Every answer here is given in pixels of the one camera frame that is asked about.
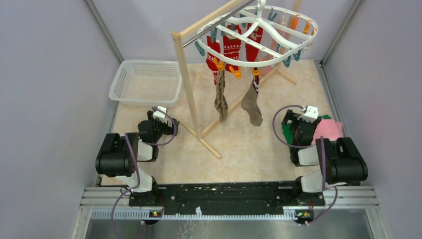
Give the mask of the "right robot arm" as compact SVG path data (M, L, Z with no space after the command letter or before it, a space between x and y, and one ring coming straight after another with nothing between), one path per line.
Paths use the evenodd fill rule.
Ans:
M344 136L342 123L316 114L315 107L308 107L303 114L287 110L281 122L291 162L296 167L319 167L295 180L292 199L298 205L310 201L312 193L368 177L368 167L353 140Z

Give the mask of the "white plastic basket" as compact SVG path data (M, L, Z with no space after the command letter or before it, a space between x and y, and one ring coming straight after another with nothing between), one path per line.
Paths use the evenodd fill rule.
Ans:
M173 107L182 87L177 61L124 60L108 97L126 105Z

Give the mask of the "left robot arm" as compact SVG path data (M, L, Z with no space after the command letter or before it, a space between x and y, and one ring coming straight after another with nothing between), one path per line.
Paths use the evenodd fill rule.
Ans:
M142 171L138 162L154 162L158 158L163 135L174 139L178 134L180 121L167 115L167 109L157 107L147 112L148 119L138 124L138 132L121 136L108 133L96 157L95 167L100 175L117 178L129 187L130 192L141 193L141 200L148 206L159 201L159 192L153 188L155 180Z

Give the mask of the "brown argyle sock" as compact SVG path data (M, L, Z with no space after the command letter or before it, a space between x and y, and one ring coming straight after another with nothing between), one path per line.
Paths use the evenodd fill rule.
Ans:
M225 122L228 116L228 104L224 96L225 90L225 71L219 69L216 78L216 96L214 108L219 113L219 121Z

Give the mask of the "plain brown sock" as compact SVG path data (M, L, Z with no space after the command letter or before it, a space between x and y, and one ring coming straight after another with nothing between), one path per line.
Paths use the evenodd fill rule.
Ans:
M260 77L254 76L249 89L247 90L241 101L241 107L248 113L250 123L253 126L260 126L263 121L262 113L257 105L259 82Z

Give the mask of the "white round clip hanger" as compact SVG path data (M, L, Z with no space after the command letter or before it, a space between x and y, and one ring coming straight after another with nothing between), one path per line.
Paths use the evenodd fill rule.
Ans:
M298 61L314 42L318 24L310 17L283 7L267 5L258 0L234 11L224 13L229 5L221 7L196 25L194 43L202 55L210 53L217 62L248 68L274 66L282 62L286 67L291 60ZM232 35L242 41L239 60L223 54L223 36ZM208 47L207 36L219 40L220 53Z

